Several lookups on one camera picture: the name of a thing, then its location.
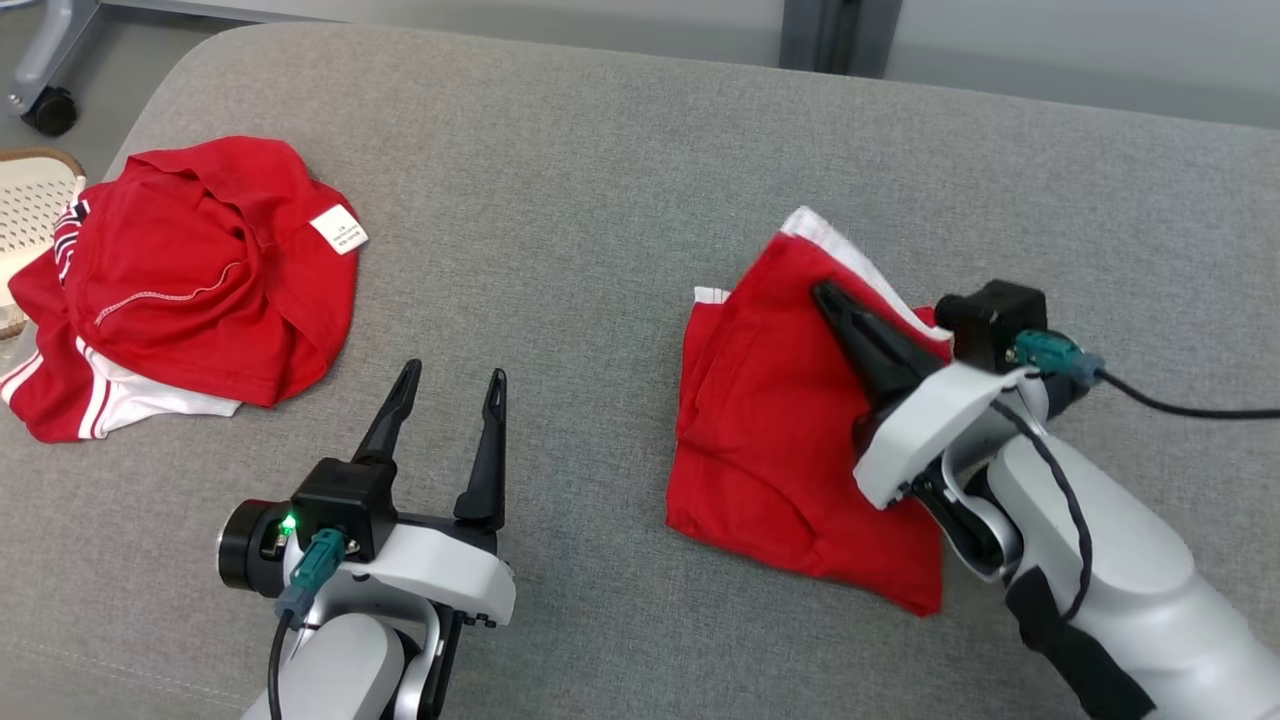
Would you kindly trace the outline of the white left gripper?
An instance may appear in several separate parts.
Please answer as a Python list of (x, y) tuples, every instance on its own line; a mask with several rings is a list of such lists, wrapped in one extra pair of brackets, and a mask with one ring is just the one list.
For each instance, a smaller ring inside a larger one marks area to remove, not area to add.
[[(352, 462), (394, 462), (403, 423), (413, 411), (422, 372), (420, 359), (402, 368)], [(492, 373), (481, 406), (483, 430), (468, 483), (454, 502), (454, 520), (476, 532), (506, 524), (506, 372)], [(399, 524), (370, 562), (338, 569), (338, 610), (425, 623), (443, 606), (486, 626), (506, 626), (515, 614), (512, 569), (494, 553), (442, 530)]]

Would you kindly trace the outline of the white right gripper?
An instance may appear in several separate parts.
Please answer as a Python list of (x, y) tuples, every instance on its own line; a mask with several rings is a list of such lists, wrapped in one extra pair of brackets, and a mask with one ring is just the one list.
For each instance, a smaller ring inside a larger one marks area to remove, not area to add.
[(870, 410), (884, 413), (901, 402), (876, 429), (852, 470), (873, 507), (884, 510), (901, 500), (938, 457), (948, 455), (966, 468), (1011, 439), (1015, 427), (993, 404), (1043, 421), (1041, 373), (1019, 368), (997, 375), (964, 363), (945, 366), (941, 357), (835, 282), (814, 284), (812, 296), (861, 382)]

